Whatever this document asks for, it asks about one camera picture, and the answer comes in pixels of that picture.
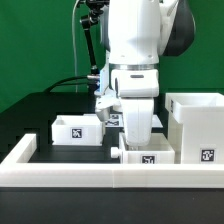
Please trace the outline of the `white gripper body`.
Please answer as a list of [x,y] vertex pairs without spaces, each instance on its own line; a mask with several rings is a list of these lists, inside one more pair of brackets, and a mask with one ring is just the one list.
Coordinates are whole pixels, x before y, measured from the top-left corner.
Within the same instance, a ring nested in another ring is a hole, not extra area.
[[146,146],[151,137],[154,99],[120,99],[126,144]]

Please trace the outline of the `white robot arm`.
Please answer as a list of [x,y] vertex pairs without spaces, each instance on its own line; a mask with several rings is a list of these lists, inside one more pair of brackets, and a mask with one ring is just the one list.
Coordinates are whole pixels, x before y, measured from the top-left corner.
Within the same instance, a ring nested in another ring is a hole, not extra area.
[[106,63],[100,71],[96,113],[123,113],[126,144],[149,143],[161,56],[179,56],[194,41],[188,0],[110,0],[101,17]]

